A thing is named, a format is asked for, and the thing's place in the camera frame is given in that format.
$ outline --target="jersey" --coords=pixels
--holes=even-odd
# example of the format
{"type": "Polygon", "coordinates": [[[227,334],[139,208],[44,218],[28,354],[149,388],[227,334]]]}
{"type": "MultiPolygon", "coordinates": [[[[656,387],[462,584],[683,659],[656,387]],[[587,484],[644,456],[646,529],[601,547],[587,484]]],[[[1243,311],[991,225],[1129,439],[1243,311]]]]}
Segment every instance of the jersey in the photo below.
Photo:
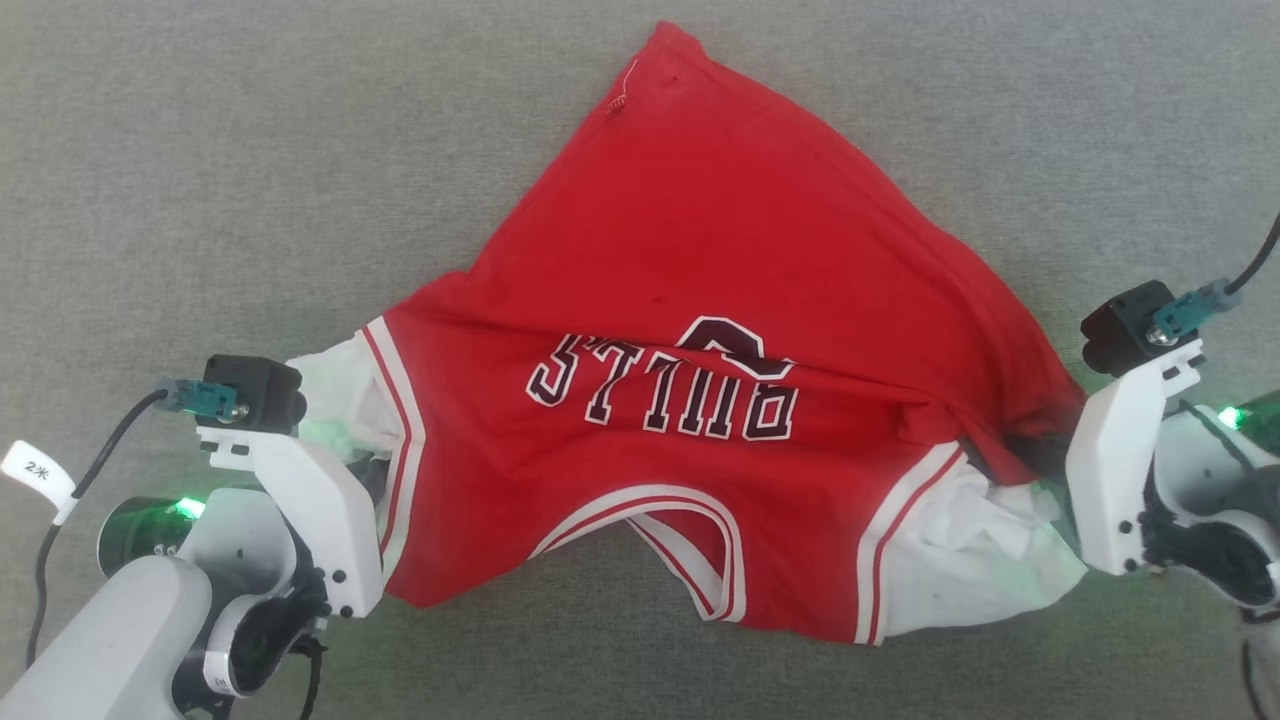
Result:
{"type": "Polygon", "coordinates": [[[475,265],[338,355],[384,406],[387,591],[413,605],[612,523],[704,619],[844,642],[1043,606],[1083,573],[1005,445],[1069,433],[1083,401],[1028,310],[668,23],[475,265]]]}

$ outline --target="red stripe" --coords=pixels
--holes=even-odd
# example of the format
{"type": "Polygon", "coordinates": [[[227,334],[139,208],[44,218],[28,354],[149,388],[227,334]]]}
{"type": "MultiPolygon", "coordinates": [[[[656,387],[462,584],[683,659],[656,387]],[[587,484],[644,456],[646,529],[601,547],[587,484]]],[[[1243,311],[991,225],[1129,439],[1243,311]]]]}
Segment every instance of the red stripe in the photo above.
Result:
{"type": "Polygon", "coordinates": [[[708,615],[710,615],[712,611],[714,610],[714,607],[712,606],[710,602],[708,602],[707,596],[703,594],[703,588],[698,587],[698,583],[695,583],[694,578],[689,574],[687,570],[685,570],[685,566],[681,565],[678,560],[676,560],[676,556],[669,550],[667,550],[667,546],[664,546],[660,542],[658,542],[658,538],[653,537],[653,534],[649,530],[641,528],[636,523],[632,523],[631,520],[627,520],[627,523],[630,523],[631,527],[635,528],[636,532],[639,532],[641,536],[649,538],[649,542],[652,542],[653,546],[657,547],[659,552],[662,552],[663,555],[666,555],[667,560],[677,570],[680,570],[680,577],[685,579],[685,584],[687,584],[689,587],[694,588],[694,592],[698,593],[698,601],[703,603],[703,610],[708,615]]]}
{"type": "Polygon", "coordinates": [[[960,459],[960,455],[963,455],[961,451],[956,450],[951,455],[951,459],[942,465],[941,470],[934,473],[933,477],[928,479],[928,482],[915,488],[915,492],[911,493],[911,497],[906,498],[906,505],[904,505],[902,510],[899,511],[897,518],[893,519],[893,524],[888,527],[888,530],[884,532],[884,536],[879,539],[878,543],[876,543],[876,561],[872,564],[872,578],[874,578],[874,585],[872,589],[872,628],[867,635],[867,642],[870,644],[876,643],[877,633],[879,632],[879,603],[881,603],[879,566],[881,566],[881,556],[884,555],[884,546],[888,544],[888,539],[893,537],[893,533],[897,532],[897,527],[902,524],[904,519],[906,519],[906,515],[911,511],[911,507],[915,505],[915,501],[920,500],[922,495],[924,495],[925,492],[928,492],[929,488],[936,486],[938,480],[942,479],[942,475],[947,474],[947,470],[950,470],[956,464],[956,460],[960,459]]]}
{"type": "Polygon", "coordinates": [[[689,503],[696,505],[699,507],[705,509],[708,512],[710,512],[713,518],[718,518],[722,523],[724,523],[724,534],[727,536],[727,538],[724,541],[724,565],[728,566],[728,570],[724,573],[724,582],[728,583],[728,602],[724,606],[724,611],[721,612],[717,618],[713,618],[713,620],[718,620],[719,618],[728,616],[733,611],[733,602],[736,600],[735,592],[733,592],[733,573],[736,571],[736,569],[733,568],[733,548],[735,548],[735,544],[733,544],[733,533],[728,532],[728,525],[730,525],[728,519],[724,518],[723,515],[721,515],[714,507],[707,505],[705,502],[701,502],[701,501],[698,501],[698,500],[691,500],[691,498],[687,498],[687,497],[667,496],[667,495],[655,495],[655,496],[649,496],[649,497],[639,497],[636,500],[631,500],[631,501],[627,501],[627,502],[622,502],[622,503],[614,505],[613,507],[608,507],[605,510],[602,510],[602,511],[596,512],[595,515],[591,515],[590,518],[582,520],[581,523],[579,523],[579,524],[573,525],[572,528],[568,528],[563,533],[556,536],[556,539],[553,539],[552,542],[547,543],[547,547],[548,548],[553,547],[562,538],[568,537],[568,536],[576,533],[577,530],[580,530],[581,528],[584,528],[586,525],[590,525],[591,523],[599,520],[600,518],[603,518],[605,515],[612,515],[613,512],[617,512],[618,510],[627,510],[627,509],[631,509],[631,507],[636,507],[639,505],[645,505],[645,503],[650,503],[650,502],[666,502],[666,501],[689,502],[689,503]]]}
{"type": "Polygon", "coordinates": [[[365,342],[369,343],[369,348],[374,351],[374,360],[378,361],[378,369],[383,372],[383,380],[387,383],[387,389],[392,393],[392,400],[396,401],[396,411],[401,416],[401,428],[404,430],[404,442],[401,443],[399,448],[399,462],[396,465],[396,479],[392,486],[392,502],[387,509],[387,534],[383,536],[383,542],[379,544],[380,552],[387,552],[387,544],[392,539],[392,529],[396,528],[396,506],[399,503],[399,489],[403,486],[401,480],[404,479],[404,460],[408,456],[408,445],[413,439],[412,430],[408,427],[408,415],[404,414],[404,404],[401,402],[399,393],[396,392],[396,383],[392,382],[390,373],[387,372],[387,363],[383,360],[383,354],[378,348],[378,343],[374,342],[374,334],[369,332],[369,327],[361,328],[365,333],[365,342]]]}

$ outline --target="white fabric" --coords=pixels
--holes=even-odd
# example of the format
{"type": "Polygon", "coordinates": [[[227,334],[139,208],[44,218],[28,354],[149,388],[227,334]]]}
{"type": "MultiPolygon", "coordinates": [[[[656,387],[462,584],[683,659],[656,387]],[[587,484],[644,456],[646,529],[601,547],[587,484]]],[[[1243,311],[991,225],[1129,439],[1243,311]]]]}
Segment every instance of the white fabric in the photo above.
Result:
{"type": "Polygon", "coordinates": [[[884,547],[886,635],[978,625],[1047,607],[1085,565],[1038,486],[1001,487],[968,462],[938,480],[884,547]]]}
{"type": "Polygon", "coordinates": [[[396,410],[379,389],[378,364],[358,338],[287,363],[302,373],[307,414],[298,437],[330,447],[343,462],[367,452],[388,459],[401,442],[396,410]]]}

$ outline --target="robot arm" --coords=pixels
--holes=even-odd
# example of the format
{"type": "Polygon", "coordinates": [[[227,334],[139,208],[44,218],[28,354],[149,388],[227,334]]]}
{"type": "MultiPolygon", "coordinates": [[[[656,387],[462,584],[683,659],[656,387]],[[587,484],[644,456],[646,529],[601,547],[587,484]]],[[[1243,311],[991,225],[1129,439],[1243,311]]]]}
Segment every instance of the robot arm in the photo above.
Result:
{"type": "MultiPolygon", "coordinates": [[[[289,651],[317,652],[332,614],[374,610],[383,593],[374,503],[326,447],[289,437],[305,406],[300,379],[264,359],[210,361],[205,380],[236,391],[221,405],[238,418],[223,423],[212,406],[197,415],[201,448],[214,466],[253,473],[261,489],[218,489],[202,507],[156,498],[118,507],[99,539],[108,583],[0,700],[0,719],[227,717],[289,651]],[[78,692],[65,692],[68,678],[78,692]]],[[[44,482],[56,505],[69,480],[42,462],[54,471],[28,484],[44,482]]]]}
{"type": "Polygon", "coordinates": [[[1120,373],[1088,398],[1066,454],[1082,560],[1114,575],[1181,568],[1242,609],[1271,612],[1280,607],[1280,457],[1207,407],[1183,402],[1166,414],[1199,382],[1206,357],[1193,333],[1171,347],[1147,340],[1143,305],[1162,295],[1172,297],[1160,283],[1139,286],[1084,323],[1087,336],[1094,331],[1091,364],[1120,373]],[[1100,316],[1115,332],[1098,333],[1100,316]]]}

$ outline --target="gray carpet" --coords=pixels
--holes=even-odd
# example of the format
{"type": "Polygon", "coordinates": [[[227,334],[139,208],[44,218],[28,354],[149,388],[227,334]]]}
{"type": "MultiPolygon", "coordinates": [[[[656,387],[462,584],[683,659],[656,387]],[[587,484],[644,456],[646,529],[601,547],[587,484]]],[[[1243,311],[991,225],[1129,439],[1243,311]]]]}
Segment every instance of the gray carpet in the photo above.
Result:
{"type": "MultiPolygon", "coordinates": [[[[465,268],[659,18],[809,108],[972,243],[1073,372],[1156,277],[1238,272],[1280,205],[1268,0],[0,0],[0,445],[82,471],[156,378],[288,357],[465,268]]],[[[1194,398],[1276,387],[1280,265],[1207,336],[1194,398]]],[[[140,493],[207,491],[148,416],[51,561],[49,629],[140,493]]],[[[0,486],[0,689],[49,511],[0,486]]],[[[1230,610],[1091,575],[1062,603],[879,650],[704,625],[603,532],[460,597],[337,623],[315,717],[1244,717],[1230,610]]],[[[296,716],[301,661],[241,719],[296,716]]]]}

